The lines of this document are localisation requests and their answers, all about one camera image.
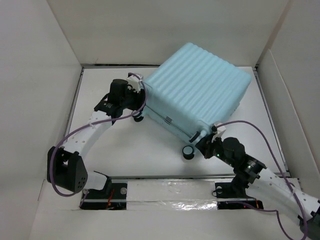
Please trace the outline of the light blue hard-shell suitcase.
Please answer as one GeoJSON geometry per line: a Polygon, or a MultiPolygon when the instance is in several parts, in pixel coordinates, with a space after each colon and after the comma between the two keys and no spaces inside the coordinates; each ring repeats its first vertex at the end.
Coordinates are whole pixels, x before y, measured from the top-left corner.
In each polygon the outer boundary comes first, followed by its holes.
{"type": "Polygon", "coordinates": [[[143,81],[146,106],[133,118],[149,116],[162,125],[185,142],[182,154],[191,160],[207,149],[212,126],[231,117],[251,80],[249,73],[189,42],[143,81]]]}

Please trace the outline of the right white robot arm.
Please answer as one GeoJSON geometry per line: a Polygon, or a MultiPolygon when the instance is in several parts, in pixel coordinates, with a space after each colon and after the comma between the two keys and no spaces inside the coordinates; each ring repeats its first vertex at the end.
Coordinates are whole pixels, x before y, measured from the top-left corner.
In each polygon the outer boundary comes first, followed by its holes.
{"type": "Polygon", "coordinates": [[[217,157],[233,168],[235,177],[231,191],[235,196],[246,195],[271,204],[296,223],[309,239],[320,238],[320,200],[294,187],[248,155],[237,138],[208,135],[195,146],[206,159],[217,157]]]}

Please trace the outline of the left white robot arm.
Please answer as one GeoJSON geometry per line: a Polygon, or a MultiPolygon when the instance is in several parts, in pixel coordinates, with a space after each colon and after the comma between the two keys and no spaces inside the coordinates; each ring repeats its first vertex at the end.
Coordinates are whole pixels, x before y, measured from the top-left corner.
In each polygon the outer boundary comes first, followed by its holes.
{"type": "Polygon", "coordinates": [[[107,93],[94,107],[86,125],[67,134],[47,154],[47,181],[55,192],[71,197],[83,190],[94,190],[100,198],[111,194],[111,178],[97,171],[87,171],[84,163],[90,149],[116,121],[140,116],[147,102],[142,76],[129,73],[126,79],[114,79],[107,93]]]}

